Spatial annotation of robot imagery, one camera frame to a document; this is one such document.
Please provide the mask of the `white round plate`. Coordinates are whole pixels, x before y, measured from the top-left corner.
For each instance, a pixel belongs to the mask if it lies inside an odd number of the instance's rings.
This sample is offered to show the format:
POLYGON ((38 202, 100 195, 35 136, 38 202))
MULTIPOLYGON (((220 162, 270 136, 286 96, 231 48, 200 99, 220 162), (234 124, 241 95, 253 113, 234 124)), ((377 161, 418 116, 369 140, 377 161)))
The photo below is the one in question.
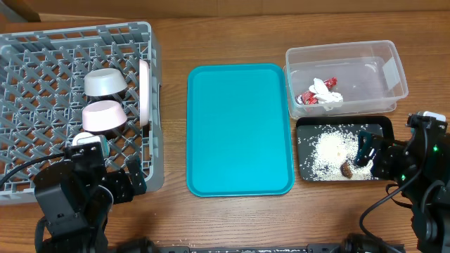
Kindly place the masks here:
POLYGON ((139 121, 144 127, 150 120, 150 69, 146 61, 139 61, 139 121))

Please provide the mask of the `pink bowl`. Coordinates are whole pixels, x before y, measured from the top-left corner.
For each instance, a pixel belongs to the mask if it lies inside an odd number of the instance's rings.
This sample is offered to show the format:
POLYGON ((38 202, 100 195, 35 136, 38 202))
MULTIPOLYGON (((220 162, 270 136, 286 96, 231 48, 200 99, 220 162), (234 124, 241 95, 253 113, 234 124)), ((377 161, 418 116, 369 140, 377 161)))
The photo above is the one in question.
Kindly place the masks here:
POLYGON ((102 132, 122 126, 127 116, 115 100, 102 100, 87 105, 82 111, 82 128, 89 132, 102 132))

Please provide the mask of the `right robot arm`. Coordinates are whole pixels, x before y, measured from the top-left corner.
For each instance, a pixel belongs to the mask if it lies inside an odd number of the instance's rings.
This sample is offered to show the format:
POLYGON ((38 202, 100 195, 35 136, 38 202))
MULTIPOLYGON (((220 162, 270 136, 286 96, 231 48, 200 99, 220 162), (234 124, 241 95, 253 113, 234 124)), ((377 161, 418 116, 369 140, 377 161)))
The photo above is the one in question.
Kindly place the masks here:
POLYGON ((355 162, 371 162, 371 173, 382 180, 394 181, 395 191, 371 205, 360 217, 360 229, 384 252, 396 248, 375 236, 363 224, 376 207, 401 194, 409 199, 413 216, 411 227, 421 252, 449 251, 449 133, 443 115, 433 112, 410 114, 408 141, 379 136, 367 131, 358 135, 355 162))

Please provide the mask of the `white paper cup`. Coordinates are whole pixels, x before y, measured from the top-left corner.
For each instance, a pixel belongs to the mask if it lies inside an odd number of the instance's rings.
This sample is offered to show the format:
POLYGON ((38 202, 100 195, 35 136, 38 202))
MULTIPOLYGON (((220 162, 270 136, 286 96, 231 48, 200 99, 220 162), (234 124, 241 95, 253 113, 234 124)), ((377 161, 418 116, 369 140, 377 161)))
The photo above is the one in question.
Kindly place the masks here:
POLYGON ((93 134, 89 133, 89 132, 80 132, 78 133, 72 140, 72 146, 76 146, 79 145, 81 142, 80 140, 83 138, 89 138, 92 137, 93 134))

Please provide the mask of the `red snack wrapper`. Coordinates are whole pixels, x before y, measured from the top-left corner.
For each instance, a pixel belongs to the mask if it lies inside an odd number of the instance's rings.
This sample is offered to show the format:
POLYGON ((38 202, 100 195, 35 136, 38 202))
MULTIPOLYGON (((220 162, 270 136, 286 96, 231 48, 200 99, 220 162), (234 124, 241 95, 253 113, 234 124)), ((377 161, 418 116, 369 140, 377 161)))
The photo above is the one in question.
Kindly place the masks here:
MULTIPOLYGON (((333 77, 333 78, 325 80, 323 83, 327 87, 328 91, 331 91, 331 89, 337 84, 337 82, 338 82, 337 78, 333 77)), ((298 105, 317 104, 319 101, 317 98, 314 97, 314 95, 316 94, 314 92, 314 89, 315 89, 315 86, 311 85, 309 87, 308 91, 305 91, 295 97, 295 102, 298 105)))

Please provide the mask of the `white tissue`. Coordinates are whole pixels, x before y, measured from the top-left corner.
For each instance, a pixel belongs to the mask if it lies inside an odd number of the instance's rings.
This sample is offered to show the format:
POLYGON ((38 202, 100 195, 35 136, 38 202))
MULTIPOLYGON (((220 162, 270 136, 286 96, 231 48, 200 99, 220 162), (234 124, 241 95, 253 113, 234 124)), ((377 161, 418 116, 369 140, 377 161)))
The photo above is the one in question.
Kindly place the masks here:
POLYGON ((309 91, 313 93, 313 97, 318 100, 318 104, 322 104, 326 111, 332 110, 333 106, 329 103, 341 106, 343 97, 338 92, 330 91, 326 83, 322 79, 314 78, 314 84, 309 87, 309 91))

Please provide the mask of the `grey bowl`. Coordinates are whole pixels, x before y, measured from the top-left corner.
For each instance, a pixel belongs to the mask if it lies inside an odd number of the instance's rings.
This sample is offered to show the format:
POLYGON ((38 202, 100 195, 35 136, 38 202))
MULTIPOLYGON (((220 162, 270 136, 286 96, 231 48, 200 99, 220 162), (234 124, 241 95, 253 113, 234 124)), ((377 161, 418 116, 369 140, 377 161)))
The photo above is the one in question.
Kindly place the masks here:
POLYGON ((84 92, 88 96, 110 96, 127 88, 122 73, 114 68, 91 71, 84 78, 84 92))

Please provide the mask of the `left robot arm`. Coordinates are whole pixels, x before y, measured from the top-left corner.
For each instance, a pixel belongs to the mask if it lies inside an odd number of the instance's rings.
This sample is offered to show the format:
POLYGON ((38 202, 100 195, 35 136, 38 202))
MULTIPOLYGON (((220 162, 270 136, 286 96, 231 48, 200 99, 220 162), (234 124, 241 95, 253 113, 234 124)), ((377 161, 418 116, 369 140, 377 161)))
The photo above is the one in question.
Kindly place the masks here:
POLYGON ((105 227, 115 204, 146 193, 139 156, 109 172, 100 143, 66 148, 64 160, 34 178, 34 196, 44 213, 35 230, 37 252, 107 252, 105 227))

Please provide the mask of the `brown food scrap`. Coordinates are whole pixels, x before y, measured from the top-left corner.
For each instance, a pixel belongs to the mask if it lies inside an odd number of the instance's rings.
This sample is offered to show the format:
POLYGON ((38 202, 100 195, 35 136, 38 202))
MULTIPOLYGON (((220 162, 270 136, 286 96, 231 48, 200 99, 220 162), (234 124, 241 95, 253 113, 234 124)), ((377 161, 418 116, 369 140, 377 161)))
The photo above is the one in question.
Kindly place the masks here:
POLYGON ((345 161, 344 163, 342 163, 342 165, 340 167, 340 171, 341 171, 341 174, 347 179, 351 179, 353 177, 353 173, 352 173, 352 170, 350 169, 350 165, 349 165, 348 161, 345 161))

